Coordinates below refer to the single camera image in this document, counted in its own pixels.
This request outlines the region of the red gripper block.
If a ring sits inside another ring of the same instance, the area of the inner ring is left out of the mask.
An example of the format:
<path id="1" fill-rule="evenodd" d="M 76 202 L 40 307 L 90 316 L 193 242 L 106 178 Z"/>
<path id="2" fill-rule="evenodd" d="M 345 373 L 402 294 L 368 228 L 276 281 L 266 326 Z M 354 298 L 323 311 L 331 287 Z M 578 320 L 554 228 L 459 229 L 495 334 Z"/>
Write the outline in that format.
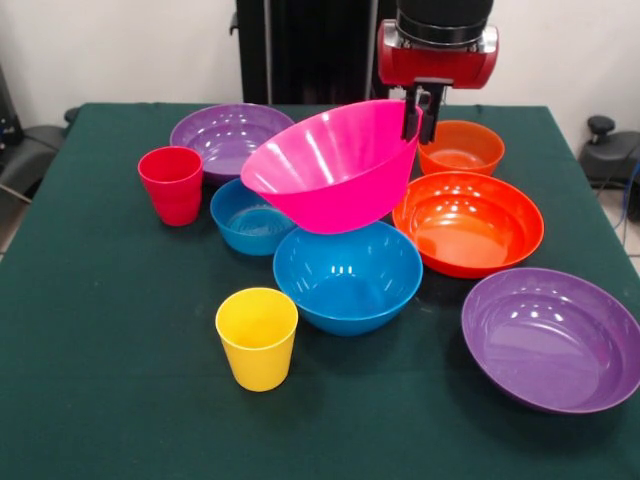
<path id="1" fill-rule="evenodd" d="M 421 92 L 410 86 L 422 82 L 481 89 L 495 69 L 498 53 L 499 31 L 492 25 L 469 44 L 440 48 L 415 42 L 394 20 L 384 20 L 377 33 L 378 75 L 385 85 L 407 88 L 401 138 L 410 141 L 420 130 L 421 145 L 434 141 L 445 92 L 444 87 L 424 87 Z"/>

